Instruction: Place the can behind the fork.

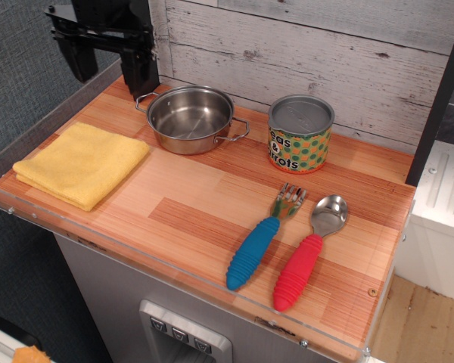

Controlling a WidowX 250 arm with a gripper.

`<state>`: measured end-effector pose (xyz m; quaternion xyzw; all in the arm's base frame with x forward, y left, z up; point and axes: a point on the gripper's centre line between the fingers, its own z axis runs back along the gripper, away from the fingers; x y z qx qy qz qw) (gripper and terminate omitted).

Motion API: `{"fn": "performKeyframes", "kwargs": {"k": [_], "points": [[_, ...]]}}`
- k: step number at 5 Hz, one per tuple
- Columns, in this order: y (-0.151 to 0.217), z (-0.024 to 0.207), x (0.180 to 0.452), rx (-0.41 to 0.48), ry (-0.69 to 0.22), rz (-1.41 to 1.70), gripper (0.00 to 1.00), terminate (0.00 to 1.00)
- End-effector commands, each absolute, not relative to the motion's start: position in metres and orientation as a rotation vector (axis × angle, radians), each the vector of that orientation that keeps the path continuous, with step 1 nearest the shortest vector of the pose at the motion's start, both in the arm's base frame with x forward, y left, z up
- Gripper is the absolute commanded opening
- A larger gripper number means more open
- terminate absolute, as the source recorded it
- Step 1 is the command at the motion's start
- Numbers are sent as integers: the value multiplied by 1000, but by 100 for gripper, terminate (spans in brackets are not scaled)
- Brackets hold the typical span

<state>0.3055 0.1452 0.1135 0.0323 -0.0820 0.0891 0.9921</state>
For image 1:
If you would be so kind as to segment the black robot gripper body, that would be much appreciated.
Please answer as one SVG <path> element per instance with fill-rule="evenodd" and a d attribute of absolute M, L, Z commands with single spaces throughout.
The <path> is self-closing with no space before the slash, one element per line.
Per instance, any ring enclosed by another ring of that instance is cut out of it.
<path fill-rule="evenodd" d="M 62 38 L 91 48 L 122 53 L 135 51 L 135 16 L 131 1 L 71 1 L 67 5 L 49 5 L 54 40 Z"/>

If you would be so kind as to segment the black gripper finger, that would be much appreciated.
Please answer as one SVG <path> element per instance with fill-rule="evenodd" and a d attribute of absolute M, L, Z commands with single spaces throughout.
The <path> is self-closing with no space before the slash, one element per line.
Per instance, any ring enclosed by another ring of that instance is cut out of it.
<path fill-rule="evenodd" d="M 128 50 L 120 58 L 125 84 L 134 100 L 159 86 L 157 61 L 152 53 Z"/>
<path fill-rule="evenodd" d="M 93 48 L 58 37 L 56 41 L 73 75 L 81 83 L 88 82 L 98 72 Z"/>

